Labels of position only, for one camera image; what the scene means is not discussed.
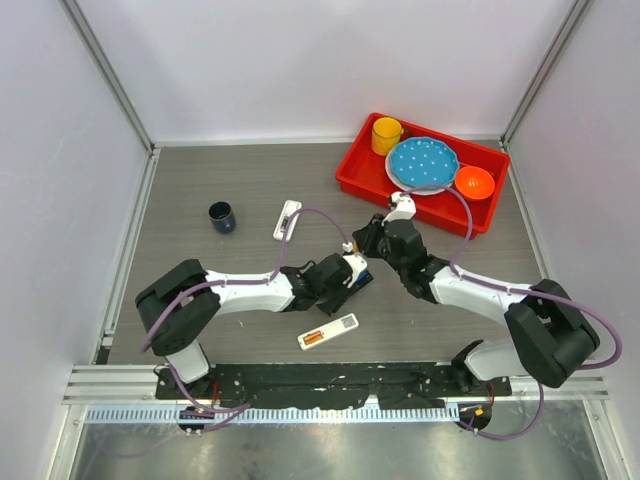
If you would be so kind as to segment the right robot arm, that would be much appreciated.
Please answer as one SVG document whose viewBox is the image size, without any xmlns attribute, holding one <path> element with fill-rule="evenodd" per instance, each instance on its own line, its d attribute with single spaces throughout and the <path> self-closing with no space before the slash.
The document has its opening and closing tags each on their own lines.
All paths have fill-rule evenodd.
<svg viewBox="0 0 640 480">
<path fill-rule="evenodd" d="M 428 253 L 407 219 L 387 221 L 376 214 L 353 238 L 363 256 L 384 260 L 412 296 L 468 310 L 508 330 L 506 342 L 479 340 L 458 355 L 462 363 L 452 369 L 451 380 L 462 394 L 475 394 L 488 380 L 513 375 L 558 388 L 600 346 L 595 329 L 555 281 L 511 286 L 473 276 Z"/>
</svg>

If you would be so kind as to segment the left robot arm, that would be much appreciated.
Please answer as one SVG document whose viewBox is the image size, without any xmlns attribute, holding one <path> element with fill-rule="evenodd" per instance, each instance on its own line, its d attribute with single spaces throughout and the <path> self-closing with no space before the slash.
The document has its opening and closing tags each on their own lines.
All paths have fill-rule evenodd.
<svg viewBox="0 0 640 480">
<path fill-rule="evenodd" d="M 185 260 L 135 298 L 147 332 L 142 349 L 166 359 L 179 388 L 200 399 L 211 391 L 213 375 L 198 336 L 214 317 L 313 307 L 332 316 L 372 281 L 358 253 L 334 253 L 318 263 L 281 266 L 261 275 L 223 274 L 204 269 L 197 259 Z"/>
</svg>

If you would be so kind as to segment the black remote control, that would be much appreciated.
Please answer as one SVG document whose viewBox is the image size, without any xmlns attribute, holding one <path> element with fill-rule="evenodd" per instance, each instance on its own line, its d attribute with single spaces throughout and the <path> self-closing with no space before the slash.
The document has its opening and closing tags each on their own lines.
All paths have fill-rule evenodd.
<svg viewBox="0 0 640 480">
<path fill-rule="evenodd" d="M 351 297 L 353 297 L 356 293 L 366 287 L 373 280 L 374 277 L 371 281 L 364 285 L 358 285 L 357 283 L 355 283 L 351 288 L 347 288 L 346 286 L 341 287 L 339 292 L 325 304 L 325 313 L 328 316 L 336 314 Z"/>
</svg>

